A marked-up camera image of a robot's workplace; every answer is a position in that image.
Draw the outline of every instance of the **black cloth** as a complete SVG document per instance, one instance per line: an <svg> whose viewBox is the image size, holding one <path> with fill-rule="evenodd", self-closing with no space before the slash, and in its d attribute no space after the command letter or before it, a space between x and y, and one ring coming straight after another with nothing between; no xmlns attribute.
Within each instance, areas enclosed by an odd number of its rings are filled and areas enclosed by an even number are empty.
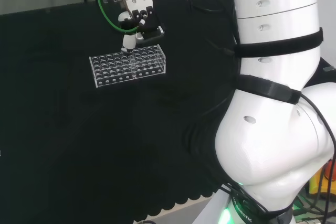
<svg viewBox="0 0 336 224"><path fill-rule="evenodd" d="M154 4L166 75L100 89L89 56L120 51L122 36L94 3L0 16L1 224L129 224L220 185L214 136L237 66L212 43L233 48L229 23Z"/></svg>

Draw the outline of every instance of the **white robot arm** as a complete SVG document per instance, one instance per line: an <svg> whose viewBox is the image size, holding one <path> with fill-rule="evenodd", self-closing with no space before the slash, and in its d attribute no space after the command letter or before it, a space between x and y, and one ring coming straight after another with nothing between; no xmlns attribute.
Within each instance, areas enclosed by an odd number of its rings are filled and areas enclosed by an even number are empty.
<svg viewBox="0 0 336 224"><path fill-rule="evenodd" d="M234 1L242 45L291 40L320 31L317 0ZM319 46L241 60L241 76L302 92L336 134L336 83L304 89L319 64ZM288 212L303 185L333 153L328 131L303 99L289 103L237 89L216 135L216 154L223 170L253 199L279 216ZM230 201L228 208L232 223L258 223L235 201ZM292 215L282 221L296 223Z"/></svg>

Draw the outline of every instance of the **yellow object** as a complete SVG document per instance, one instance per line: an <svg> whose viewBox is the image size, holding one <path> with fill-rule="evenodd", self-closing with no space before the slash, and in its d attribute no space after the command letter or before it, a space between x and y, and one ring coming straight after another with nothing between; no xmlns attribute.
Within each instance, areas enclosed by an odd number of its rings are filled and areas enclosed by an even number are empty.
<svg viewBox="0 0 336 224"><path fill-rule="evenodd" d="M317 194L319 190L319 181L322 169L320 169L314 176L309 180L309 194ZM327 193L328 191L328 180L323 176L321 193ZM331 182L331 194L336 195L336 181Z"/></svg>

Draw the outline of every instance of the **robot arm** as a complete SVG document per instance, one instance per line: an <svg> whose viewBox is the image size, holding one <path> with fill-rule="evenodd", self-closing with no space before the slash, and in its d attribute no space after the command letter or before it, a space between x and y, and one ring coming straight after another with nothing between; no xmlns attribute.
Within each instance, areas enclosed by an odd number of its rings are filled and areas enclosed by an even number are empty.
<svg viewBox="0 0 336 224"><path fill-rule="evenodd" d="M160 22L153 8L153 0L114 0L126 9L118 17L122 29L138 27L137 31L124 35L121 50L131 53L137 44L157 39L164 35Z"/></svg>
<svg viewBox="0 0 336 224"><path fill-rule="evenodd" d="M126 3L131 11L145 10L141 1ZM320 30L317 0L235 0L235 5L241 44L291 40ZM131 18L123 15L124 20ZM336 107L332 106L336 84L303 89L318 66L319 46L241 60L241 76L268 80L310 97L336 134ZM216 154L223 170L253 199L269 212L284 215L290 213L302 186L333 155L333 146L326 128L305 101L291 104L236 90L217 131ZM229 204L235 224L258 223L239 206L236 201ZM294 223L291 214L283 221Z"/></svg>

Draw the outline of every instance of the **black band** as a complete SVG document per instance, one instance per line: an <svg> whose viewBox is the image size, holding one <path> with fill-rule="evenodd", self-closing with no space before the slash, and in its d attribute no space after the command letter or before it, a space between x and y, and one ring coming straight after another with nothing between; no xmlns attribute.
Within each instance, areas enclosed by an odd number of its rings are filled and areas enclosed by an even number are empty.
<svg viewBox="0 0 336 224"><path fill-rule="evenodd" d="M293 38L264 43L240 44L235 47L238 58L269 57L288 55L316 48L323 42L323 30L317 33Z"/></svg>
<svg viewBox="0 0 336 224"><path fill-rule="evenodd" d="M236 89L291 104L297 104L301 95L300 91L288 86L242 74L237 77Z"/></svg>

